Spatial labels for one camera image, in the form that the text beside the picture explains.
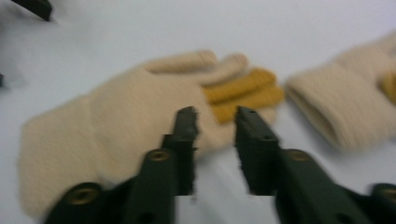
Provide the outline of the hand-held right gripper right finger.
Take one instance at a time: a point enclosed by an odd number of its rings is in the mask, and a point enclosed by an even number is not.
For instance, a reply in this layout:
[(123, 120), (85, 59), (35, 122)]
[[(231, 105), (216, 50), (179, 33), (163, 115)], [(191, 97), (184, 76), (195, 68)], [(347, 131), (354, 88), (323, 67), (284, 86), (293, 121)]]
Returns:
[(278, 138), (263, 118), (248, 107), (237, 107), (235, 127), (235, 147), (249, 193), (273, 195), (277, 152), (280, 150)]

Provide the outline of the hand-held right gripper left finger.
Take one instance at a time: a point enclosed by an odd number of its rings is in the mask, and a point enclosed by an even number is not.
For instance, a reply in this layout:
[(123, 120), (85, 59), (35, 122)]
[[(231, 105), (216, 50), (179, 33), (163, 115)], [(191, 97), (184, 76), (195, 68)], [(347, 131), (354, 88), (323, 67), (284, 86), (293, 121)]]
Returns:
[(177, 194), (180, 196), (193, 193), (194, 141), (199, 131), (197, 112), (193, 106), (181, 108), (176, 113), (173, 131), (163, 137), (161, 148), (173, 151), (176, 155)]

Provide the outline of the beige knitted glove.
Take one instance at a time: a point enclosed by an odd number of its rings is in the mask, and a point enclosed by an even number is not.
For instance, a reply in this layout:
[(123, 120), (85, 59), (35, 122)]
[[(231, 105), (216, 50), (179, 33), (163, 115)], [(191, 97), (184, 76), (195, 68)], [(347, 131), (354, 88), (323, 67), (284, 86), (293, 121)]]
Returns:
[(212, 51), (199, 50), (139, 64), (23, 125), (21, 208), (43, 217), (78, 183), (113, 186), (130, 178), (181, 108), (197, 110), (197, 145), (206, 153), (231, 144), (238, 106), (273, 122), (284, 97), (276, 76), (250, 67), (240, 53), (219, 61)]
[(380, 90), (396, 73), (396, 30), (290, 77), (289, 98), (334, 147), (356, 150), (396, 137), (396, 104)]

